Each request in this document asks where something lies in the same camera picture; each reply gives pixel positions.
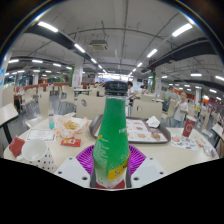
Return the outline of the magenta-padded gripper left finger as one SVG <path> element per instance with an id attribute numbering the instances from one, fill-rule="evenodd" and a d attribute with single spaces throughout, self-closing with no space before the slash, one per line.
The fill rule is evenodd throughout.
<path id="1" fill-rule="evenodd" d="M 92 157 L 94 146 L 88 146 L 76 157 L 68 157 L 55 175 L 84 188 L 94 188 L 96 175 Z"/>

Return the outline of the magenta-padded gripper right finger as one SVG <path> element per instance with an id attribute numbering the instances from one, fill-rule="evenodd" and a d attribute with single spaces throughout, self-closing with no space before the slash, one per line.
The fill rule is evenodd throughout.
<path id="1" fill-rule="evenodd" d="M 126 173 L 127 188 L 140 188 L 167 175 L 155 158 L 147 157 L 132 145 L 129 146 L 129 151 Z"/>

